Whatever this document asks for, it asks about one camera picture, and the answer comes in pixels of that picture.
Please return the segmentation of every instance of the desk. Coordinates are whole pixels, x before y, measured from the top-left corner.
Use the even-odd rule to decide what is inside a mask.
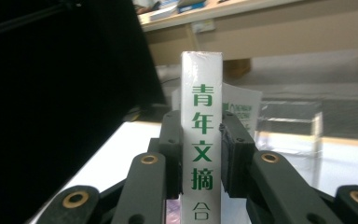
[[[209,0],[203,9],[159,21],[148,15],[140,18],[156,65],[180,63],[184,50],[238,60],[358,49],[358,1]],[[193,34],[191,22],[207,19],[215,30]]]
[[[126,122],[63,188],[91,185],[100,192],[126,178],[133,157],[147,151],[150,138],[159,137],[160,124]],[[358,185],[358,141],[324,138],[318,189],[335,195],[341,185]],[[222,200],[226,210],[222,224],[247,223],[245,200]],[[31,221],[36,223],[39,214]]]

